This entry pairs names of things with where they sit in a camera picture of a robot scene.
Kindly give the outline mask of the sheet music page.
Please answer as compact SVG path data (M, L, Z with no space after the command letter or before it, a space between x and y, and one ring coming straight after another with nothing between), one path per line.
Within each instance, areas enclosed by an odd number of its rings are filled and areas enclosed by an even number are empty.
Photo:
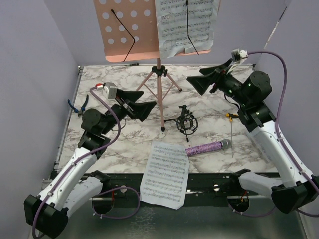
M178 210L185 202L188 174L184 146L153 141L140 184L140 200Z
M155 1L160 57L209 51L219 8L219 0Z

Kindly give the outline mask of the pink music stand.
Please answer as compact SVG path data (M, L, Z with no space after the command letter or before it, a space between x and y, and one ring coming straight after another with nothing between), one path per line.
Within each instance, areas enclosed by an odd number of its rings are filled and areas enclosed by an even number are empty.
M94 7L99 23L104 53L111 63L128 62L145 59L157 61L156 70L149 72L141 82L155 74L157 76L157 100L160 111L163 111L162 78L168 77L173 86L178 86L172 76L163 68L158 40L156 0L96 0ZM197 55L208 53L202 51ZM195 55L179 54L177 56Z

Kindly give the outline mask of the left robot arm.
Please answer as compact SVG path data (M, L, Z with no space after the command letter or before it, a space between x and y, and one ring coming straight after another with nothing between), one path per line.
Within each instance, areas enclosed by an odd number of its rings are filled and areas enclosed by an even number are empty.
M155 101L135 103L119 101L107 107L105 113L90 108L82 116L84 133L74 154L60 173L37 196L29 195L24 201L26 222L32 226L32 236L40 239L44 235L54 239L65 229L70 217L93 196L106 196L111 185L102 172L82 180L115 141L104 137L125 116L144 121Z

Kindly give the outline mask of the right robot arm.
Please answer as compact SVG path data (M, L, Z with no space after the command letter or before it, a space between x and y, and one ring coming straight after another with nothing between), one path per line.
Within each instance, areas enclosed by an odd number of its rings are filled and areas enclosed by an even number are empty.
M230 72L232 60L222 65L200 69L199 76L187 81L203 95L217 90L239 105L239 120L257 143L263 154L273 162L280 179L275 180L242 169L231 175L229 189L235 195L253 191L272 200L282 213L298 211L319 194L319 178L315 176L292 150L279 128L279 115L274 115L264 100L272 91L270 78L262 71L252 72L241 83Z

